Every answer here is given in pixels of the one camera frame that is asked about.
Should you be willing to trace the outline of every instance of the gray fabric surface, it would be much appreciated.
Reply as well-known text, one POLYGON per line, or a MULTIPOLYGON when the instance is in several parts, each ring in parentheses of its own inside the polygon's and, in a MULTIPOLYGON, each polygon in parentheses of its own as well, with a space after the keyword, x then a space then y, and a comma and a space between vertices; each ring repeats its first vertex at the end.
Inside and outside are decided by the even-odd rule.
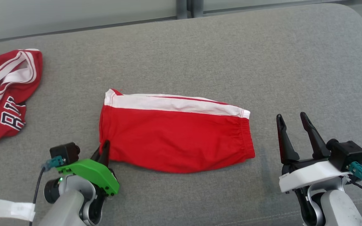
MULTIPOLYGON (((109 88, 132 93, 202 96, 251 111, 255 159, 187 175, 110 163, 121 184, 104 206, 108 225, 301 225, 293 194, 278 187, 276 114, 293 146, 311 147, 299 113, 325 140, 362 146, 362 19, 336 4, 137 24, 0 43, 0 54, 44 54, 26 127, 0 141, 0 199, 31 202, 49 148, 75 142, 81 158, 99 144, 98 121, 109 88)), ((50 171, 41 184, 56 178, 50 171)), ((346 186, 362 213, 362 190, 346 186)), ((39 193, 36 223, 49 210, 39 193)), ((0 226, 23 226, 0 219, 0 226)))

